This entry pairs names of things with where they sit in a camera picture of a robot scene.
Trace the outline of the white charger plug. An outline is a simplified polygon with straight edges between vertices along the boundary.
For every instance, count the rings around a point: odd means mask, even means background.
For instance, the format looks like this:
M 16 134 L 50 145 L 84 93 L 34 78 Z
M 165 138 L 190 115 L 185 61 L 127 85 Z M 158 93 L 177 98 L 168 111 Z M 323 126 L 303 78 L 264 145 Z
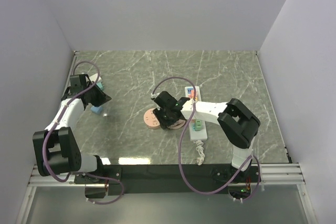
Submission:
M 95 82 L 96 80 L 98 80 L 97 81 L 98 83 L 102 82 L 102 78 L 100 76 L 98 77 L 97 73 L 89 76 L 89 79 L 90 79 L 91 82 Z

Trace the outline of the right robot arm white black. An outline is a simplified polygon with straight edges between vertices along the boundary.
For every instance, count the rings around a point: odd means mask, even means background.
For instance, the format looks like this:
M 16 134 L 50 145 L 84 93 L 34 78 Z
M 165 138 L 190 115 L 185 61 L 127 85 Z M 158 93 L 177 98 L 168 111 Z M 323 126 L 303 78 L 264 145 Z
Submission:
M 163 129 L 178 120 L 200 120 L 219 125 L 233 145 L 232 179 L 241 182 L 249 175 L 251 161 L 243 162 L 252 156 L 260 120 L 240 100 L 232 98 L 221 103 L 194 101 L 187 97 L 177 100 L 166 91 L 153 95 L 151 99 L 158 106 L 154 115 Z

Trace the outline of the blue charger plug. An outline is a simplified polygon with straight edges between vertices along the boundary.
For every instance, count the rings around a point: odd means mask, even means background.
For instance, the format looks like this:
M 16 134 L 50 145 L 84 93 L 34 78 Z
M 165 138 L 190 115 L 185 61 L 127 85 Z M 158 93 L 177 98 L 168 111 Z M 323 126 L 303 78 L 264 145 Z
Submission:
M 102 110 L 103 110 L 103 107 L 102 106 L 92 106 L 90 108 L 90 110 L 94 113 L 94 114 L 101 114 Z

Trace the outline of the white multicolour power strip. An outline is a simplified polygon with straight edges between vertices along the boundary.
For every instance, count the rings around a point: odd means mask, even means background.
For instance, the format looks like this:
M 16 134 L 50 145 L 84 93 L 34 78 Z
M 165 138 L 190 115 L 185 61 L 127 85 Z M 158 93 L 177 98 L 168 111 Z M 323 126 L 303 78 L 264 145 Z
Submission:
M 185 95 L 192 99 L 194 97 L 194 89 L 192 86 L 185 87 Z M 192 119 L 189 124 L 190 130 L 190 140 L 192 142 L 196 141 L 206 141 L 207 140 L 207 130 L 204 121 Z

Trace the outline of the round pink power socket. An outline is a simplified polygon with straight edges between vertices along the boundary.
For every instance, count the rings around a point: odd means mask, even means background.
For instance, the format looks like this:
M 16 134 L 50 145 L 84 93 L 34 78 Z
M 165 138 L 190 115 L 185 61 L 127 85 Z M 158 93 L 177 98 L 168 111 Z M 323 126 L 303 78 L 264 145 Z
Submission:
M 154 109 L 149 109 L 144 113 L 143 120 L 146 126 L 150 129 L 159 129 L 160 123 L 153 113 Z

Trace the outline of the teal charger plug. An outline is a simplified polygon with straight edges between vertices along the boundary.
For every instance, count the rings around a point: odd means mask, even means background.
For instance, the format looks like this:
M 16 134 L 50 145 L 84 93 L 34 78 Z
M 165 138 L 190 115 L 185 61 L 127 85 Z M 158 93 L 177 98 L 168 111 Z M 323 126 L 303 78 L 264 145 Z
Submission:
M 104 90 L 104 85 L 102 84 L 102 82 L 97 82 L 97 86 L 98 86 L 101 90 Z

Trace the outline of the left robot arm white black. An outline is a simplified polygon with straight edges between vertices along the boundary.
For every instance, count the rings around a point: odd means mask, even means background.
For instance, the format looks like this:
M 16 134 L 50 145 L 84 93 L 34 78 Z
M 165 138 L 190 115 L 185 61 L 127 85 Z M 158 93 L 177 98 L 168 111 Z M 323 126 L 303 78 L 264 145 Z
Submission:
M 99 166 L 99 157 L 81 154 L 73 130 L 86 107 L 99 107 L 111 97 L 87 74 L 70 76 L 70 86 L 61 98 L 60 108 L 52 122 L 33 135 L 33 146 L 41 176 L 52 176 L 64 183 L 72 173 L 86 173 L 91 182 L 104 179 L 105 170 Z

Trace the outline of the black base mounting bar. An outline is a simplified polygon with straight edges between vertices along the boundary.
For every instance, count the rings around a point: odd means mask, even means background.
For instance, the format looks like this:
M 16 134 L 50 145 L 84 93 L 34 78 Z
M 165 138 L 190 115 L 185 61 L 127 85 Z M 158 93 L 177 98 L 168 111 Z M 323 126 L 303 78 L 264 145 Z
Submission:
M 199 191 L 214 191 L 234 175 L 229 164 L 183 165 L 187 181 Z M 102 178 L 78 175 L 76 185 L 97 184 L 107 190 L 109 196 L 121 192 L 123 183 L 126 194 L 189 193 L 192 190 L 182 178 L 178 165 L 104 165 L 103 170 L 93 173 Z

